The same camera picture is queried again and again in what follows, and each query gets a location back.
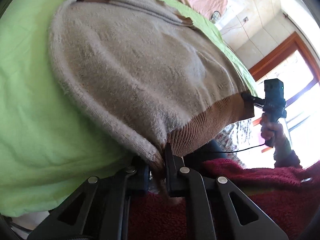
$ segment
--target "green fabric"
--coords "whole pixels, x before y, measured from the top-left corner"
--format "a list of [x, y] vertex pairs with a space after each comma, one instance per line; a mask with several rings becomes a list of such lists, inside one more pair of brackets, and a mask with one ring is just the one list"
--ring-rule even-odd
[[[111, 176], [132, 157], [73, 106], [52, 75], [47, 29], [63, 1], [13, 0], [0, 19], [0, 212], [6, 216], [52, 209], [89, 176]], [[216, 27], [164, 1], [192, 18], [255, 94], [252, 76]]]

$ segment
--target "person's hand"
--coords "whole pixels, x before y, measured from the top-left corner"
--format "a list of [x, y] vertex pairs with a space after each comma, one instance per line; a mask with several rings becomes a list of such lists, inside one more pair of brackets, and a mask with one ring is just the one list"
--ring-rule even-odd
[[281, 147], [286, 142], [282, 124], [269, 122], [266, 113], [262, 114], [260, 124], [262, 125], [261, 137], [266, 141], [275, 136], [275, 147]]

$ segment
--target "red fleece fabric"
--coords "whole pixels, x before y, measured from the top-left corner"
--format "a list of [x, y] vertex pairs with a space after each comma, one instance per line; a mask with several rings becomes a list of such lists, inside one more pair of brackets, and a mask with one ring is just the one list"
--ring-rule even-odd
[[[290, 240], [296, 239], [310, 223], [320, 205], [320, 162], [303, 170], [297, 168], [242, 169], [229, 159], [204, 162], [212, 177], [226, 176], [239, 186], [272, 187], [276, 190], [250, 196]], [[312, 177], [312, 181], [301, 183]], [[149, 193], [132, 200], [129, 240], [186, 240], [185, 202], [172, 206], [161, 196]], [[214, 216], [219, 240], [223, 237], [223, 219]]]

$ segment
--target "wall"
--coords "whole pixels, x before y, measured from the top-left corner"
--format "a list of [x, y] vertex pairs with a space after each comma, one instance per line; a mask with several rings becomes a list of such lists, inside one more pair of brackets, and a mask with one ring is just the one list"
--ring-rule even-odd
[[279, 12], [245, 44], [235, 51], [247, 69], [250, 69], [279, 44], [298, 30], [293, 23]]
[[280, 10], [280, 0], [228, 0], [227, 11], [216, 26], [226, 44], [237, 51]]

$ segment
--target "person's leg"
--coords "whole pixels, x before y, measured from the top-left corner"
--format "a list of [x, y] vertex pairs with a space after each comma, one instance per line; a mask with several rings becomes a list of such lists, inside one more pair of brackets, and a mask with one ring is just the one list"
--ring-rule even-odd
[[214, 160], [218, 158], [227, 158], [225, 153], [213, 139], [207, 144], [201, 146], [199, 149], [183, 157], [184, 165], [186, 167], [192, 168], [198, 172], [201, 170], [201, 163], [209, 160]]

